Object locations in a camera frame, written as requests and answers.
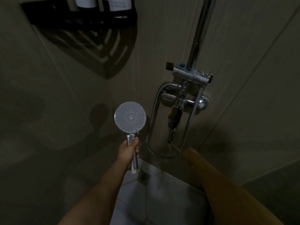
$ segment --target shower head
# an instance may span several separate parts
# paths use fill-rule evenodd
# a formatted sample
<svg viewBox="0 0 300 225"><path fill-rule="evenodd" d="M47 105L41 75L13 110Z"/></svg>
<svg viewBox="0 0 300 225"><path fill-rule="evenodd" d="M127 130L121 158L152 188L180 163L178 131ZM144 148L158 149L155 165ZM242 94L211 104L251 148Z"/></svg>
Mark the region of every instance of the shower head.
<svg viewBox="0 0 300 225"><path fill-rule="evenodd" d="M127 134L127 145L132 143L135 135L144 127L145 123L145 110L136 102L125 102L115 111L115 124ZM135 174L137 169L137 153L134 150L129 170Z"/></svg>

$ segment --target metal drain cover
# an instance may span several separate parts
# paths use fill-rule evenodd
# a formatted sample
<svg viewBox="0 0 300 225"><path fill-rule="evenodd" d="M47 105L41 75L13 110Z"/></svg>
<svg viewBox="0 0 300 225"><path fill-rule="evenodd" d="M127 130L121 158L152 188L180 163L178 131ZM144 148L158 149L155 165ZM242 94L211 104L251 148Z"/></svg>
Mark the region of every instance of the metal drain cover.
<svg viewBox="0 0 300 225"><path fill-rule="evenodd" d="M143 185L147 185L149 178L150 175L141 170L139 175L137 176L137 181Z"/></svg>

